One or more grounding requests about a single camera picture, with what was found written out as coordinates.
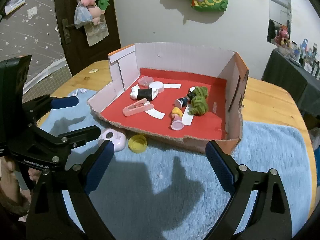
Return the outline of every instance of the door handle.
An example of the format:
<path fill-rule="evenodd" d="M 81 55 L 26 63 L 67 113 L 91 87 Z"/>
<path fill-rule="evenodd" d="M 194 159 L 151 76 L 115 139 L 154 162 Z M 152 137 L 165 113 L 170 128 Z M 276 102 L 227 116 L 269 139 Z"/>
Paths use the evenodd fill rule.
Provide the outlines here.
<path fill-rule="evenodd" d="M 69 28 L 75 26 L 74 24 L 68 25 L 68 19 L 62 20 L 62 28 L 63 28 L 63 35 L 64 35 L 64 41 L 66 44 L 71 43 L 71 37 L 70 37 L 70 31 Z"/>

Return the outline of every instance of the star patterned wallpaper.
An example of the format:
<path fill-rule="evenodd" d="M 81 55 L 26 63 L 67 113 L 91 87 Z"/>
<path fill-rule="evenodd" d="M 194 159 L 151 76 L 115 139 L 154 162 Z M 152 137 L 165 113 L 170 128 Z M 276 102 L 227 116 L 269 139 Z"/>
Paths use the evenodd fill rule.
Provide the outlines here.
<path fill-rule="evenodd" d="M 28 9 L 37 14 L 28 18 Z M 64 57 L 54 0 L 26 0 L 0 22 L 0 61 L 32 54 L 27 82 L 55 60 Z"/>

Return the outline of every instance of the yellow bottle cap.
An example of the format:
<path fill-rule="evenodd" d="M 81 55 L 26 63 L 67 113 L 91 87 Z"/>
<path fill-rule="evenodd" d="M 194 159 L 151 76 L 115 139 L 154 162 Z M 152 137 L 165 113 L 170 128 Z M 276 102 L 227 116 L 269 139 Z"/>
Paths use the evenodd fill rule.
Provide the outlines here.
<path fill-rule="evenodd" d="M 134 135 L 129 139 L 128 146 L 134 153 L 142 153 L 147 148 L 147 139 L 141 134 Z"/>

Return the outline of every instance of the dark table cloth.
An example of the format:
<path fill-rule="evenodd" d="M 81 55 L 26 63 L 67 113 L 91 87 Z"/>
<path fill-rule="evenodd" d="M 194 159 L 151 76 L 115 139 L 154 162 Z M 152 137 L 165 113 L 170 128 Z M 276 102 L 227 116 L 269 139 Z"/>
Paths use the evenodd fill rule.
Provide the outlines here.
<path fill-rule="evenodd" d="M 287 90 L 300 110 L 313 116 L 320 115 L 320 81 L 275 49 L 262 80 Z"/>

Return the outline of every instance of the pink clothespin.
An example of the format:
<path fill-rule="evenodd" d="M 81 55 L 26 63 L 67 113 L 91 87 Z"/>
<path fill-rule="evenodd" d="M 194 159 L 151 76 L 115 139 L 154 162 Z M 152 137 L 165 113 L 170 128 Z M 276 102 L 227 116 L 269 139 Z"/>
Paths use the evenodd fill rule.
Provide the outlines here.
<path fill-rule="evenodd" d="M 126 106 L 122 112 L 125 116 L 141 113 L 153 109 L 153 104 L 144 105 L 148 100 L 143 98 L 132 105 Z"/>

